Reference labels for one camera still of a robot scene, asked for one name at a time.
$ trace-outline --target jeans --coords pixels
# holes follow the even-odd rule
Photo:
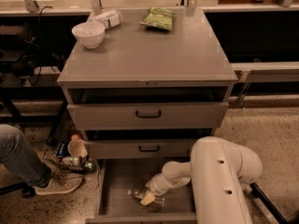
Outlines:
[[[45,187],[51,178],[51,169],[41,162],[25,135],[6,124],[0,124],[0,163],[30,186]]]

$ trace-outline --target green chip bag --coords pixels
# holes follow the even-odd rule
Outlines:
[[[148,17],[141,21],[140,24],[171,31],[174,15],[175,13],[173,11],[166,8],[151,7],[149,9]]]

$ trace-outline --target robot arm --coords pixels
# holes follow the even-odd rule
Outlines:
[[[262,162],[247,147],[217,137],[198,140],[189,162],[170,161],[146,185],[140,203],[147,205],[169,189],[192,179],[197,223],[251,224],[240,183],[250,184],[262,174]]]

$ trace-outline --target shoe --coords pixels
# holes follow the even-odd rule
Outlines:
[[[66,194],[75,190],[82,182],[79,174],[60,172],[53,174],[52,179],[45,188],[35,187],[37,195]]]

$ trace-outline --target black handle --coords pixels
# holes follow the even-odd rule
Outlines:
[[[142,112],[142,111],[136,110],[135,114],[138,118],[141,118],[141,119],[157,119],[162,115],[162,111],[158,110],[155,112],[144,112],[144,111]]]
[[[155,148],[142,148],[142,146],[139,146],[139,151],[140,152],[158,152],[160,150],[160,146],[157,146]]]

